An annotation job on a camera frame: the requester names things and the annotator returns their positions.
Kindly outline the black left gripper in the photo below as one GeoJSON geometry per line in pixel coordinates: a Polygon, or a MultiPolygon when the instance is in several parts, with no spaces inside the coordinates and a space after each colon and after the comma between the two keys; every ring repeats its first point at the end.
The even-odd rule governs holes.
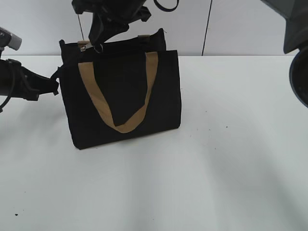
{"type": "Polygon", "coordinates": [[[46,80],[44,76],[28,70],[17,60],[7,59],[7,64],[9,65],[10,71],[13,72],[13,89],[10,92],[13,98],[38,101],[39,96],[43,94],[43,88],[45,94],[52,93],[54,96],[59,94],[59,83],[57,79],[60,79],[62,76],[63,66],[57,68],[43,87],[43,82],[46,80]]]}

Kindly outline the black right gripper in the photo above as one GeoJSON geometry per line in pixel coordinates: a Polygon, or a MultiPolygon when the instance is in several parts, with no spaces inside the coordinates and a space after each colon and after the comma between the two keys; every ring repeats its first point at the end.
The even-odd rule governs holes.
{"type": "Polygon", "coordinates": [[[130,23],[148,21],[151,13],[144,0],[73,0],[76,14],[92,13],[89,33],[91,45],[105,43],[110,38],[128,31],[130,23]]]}

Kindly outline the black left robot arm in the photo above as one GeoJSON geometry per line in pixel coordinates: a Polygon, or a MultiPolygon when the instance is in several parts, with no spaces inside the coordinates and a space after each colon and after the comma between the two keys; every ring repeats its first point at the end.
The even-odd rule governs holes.
{"type": "Polygon", "coordinates": [[[59,83],[38,75],[13,59],[0,61],[0,94],[28,101],[37,101],[42,94],[57,95],[59,83]]]}

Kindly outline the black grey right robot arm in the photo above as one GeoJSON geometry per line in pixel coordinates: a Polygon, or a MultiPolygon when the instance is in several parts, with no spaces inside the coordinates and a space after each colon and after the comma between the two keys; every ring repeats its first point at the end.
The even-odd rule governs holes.
{"type": "MultiPolygon", "coordinates": [[[[284,53],[298,50],[289,71],[289,81],[295,96],[308,104],[308,2],[306,0],[266,0],[264,3],[286,21],[284,53]]],[[[146,22],[151,13],[143,0],[74,0],[77,15],[92,13],[90,44],[103,51],[110,38],[128,31],[135,21],[146,22]]]]}

